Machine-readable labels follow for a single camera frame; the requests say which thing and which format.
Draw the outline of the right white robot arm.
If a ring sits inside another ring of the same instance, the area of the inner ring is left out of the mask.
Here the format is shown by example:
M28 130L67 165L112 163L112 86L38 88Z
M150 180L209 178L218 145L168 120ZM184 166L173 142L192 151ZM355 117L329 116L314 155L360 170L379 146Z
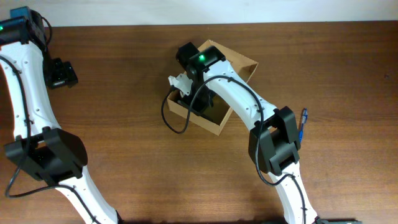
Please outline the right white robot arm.
M170 84L188 113L201 116L220 97L249 131L248 153L259 178L276 189L287 223L318 223L300 175L299 130L294 112L278 109L257 94L215 46L198 50L191 42L176 53L185 73Z

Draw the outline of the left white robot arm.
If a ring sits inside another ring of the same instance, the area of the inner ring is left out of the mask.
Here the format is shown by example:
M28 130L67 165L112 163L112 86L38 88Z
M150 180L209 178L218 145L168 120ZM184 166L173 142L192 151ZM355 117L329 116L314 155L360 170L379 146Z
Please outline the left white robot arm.
M72 87L78 79L70 62L51 58L49 28L48 20L27 6L12 9L1 21L1 69L14 115L14 141L4 149L17 166L5 196L55 189L85 223L122 223L90 177L82 140L63 130L52 111L47 90Z

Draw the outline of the brown cardboard box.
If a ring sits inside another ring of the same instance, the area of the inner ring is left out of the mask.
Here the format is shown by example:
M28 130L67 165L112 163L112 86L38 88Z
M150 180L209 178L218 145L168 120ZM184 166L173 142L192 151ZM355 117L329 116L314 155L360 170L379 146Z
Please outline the brown cardboard box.
M254 74L258 63L244 55L241 55L221 44L212 40L207 40L197 48L198 51L204 51L210 47L216 47L226 59L231 63L231 66L238 73L238 75L248 82ZM169 110L183 118L187 117L189 105L183 101L184 94L178 90L174 90L167 97L166 103ZM213 98L213 107L207 107L201 114L198 113L197 108L193 108L193 113L190 115L190 121L205 130L220 135L227 120L233 113L233 109L227 105L219 96Z

